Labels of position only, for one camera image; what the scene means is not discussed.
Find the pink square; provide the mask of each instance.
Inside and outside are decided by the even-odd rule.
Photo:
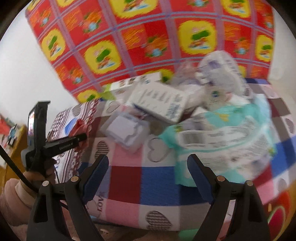
[[[112,166],[121,167],[141,167],[142,166],[142,150],[141,146],[135,153],[130,153],[119,144],[116,144],[113,155]]]
[[[139,204],[107,199],[106,221],[128,227],[139,227]]]
[[[269,202],[270,200],[274,199],[274,182],[273,180],[269,180],[268,182],[262,184],[261,186],[257,187],[258,194],[260,199],[264,204]]]

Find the white wall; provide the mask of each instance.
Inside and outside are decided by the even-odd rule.
[[[60,111],[77,104],[41,52],[22,10],[0,41],[0,113],[27,124],[29,111],[42,100],[51,101],[46,132]]]
[[[24,12],[19,13],[0,42],[0,113],[19,124],[27,123],[37,101],[51,100],[48,131],[56,114],[77,102],[41,52]],[[269,79],[296,113],[290,97],[296,100],[296,40],[276,11],[274,18],[276,40]]]

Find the checkered bedsheet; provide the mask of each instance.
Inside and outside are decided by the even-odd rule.
[[[268,205],[296,180],[295,125],[287,106],[266,80],[247,79],[247,82],[255,93],[267,96],[277,130],[277,155],[253,180],[263,204]],[[110,166],[94,200],[87,204],[91,215],[143,229],[199,228],[209,204],[202,200],[197,188],[175,184],[172,150],[150,135],[135,154],[129,154],[99,131],[112,112],[121,108],[117,102],[95,100],[57,116],[49,139],[67,136],[78,118],[91,123],[90,145],[84,153],[71,150],[57,157],[60,180],[67,181],[91,165],[97,155],[106,154]]]

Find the teal plastic package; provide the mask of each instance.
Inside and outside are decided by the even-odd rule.
[[[187,157],[196,154],[216,175],[243,183],[256,178],[276,153],[271,111],[263,94],[252,103],[227,105],[174,126],[160,136],[177,155],[175,182],[195,187],[187,168]]]

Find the blue gripper pad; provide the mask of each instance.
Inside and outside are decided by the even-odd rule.
[[[212,185],[191,155],[187,158],[187,167],[202,199],[212,204],[214,202]]]
[[[91,172],[88,180],[85,182],[83,187],[79,187],[80,189],[83,188],[83,194],[82,194],[82,201],[84,204],[87,204],[89,201],[93,200],[94,196],[96,195],[96,192],[108,170],[109,167],[109,159],[106,155],[102,158],[102,160],[99,162],[99,159],[101,159],[101,155],[97,158],[97,160],[93,163],[92,166],[87,167],[83,173],[81,174],[81,177],[84,173],[86,175],[88,172]]]

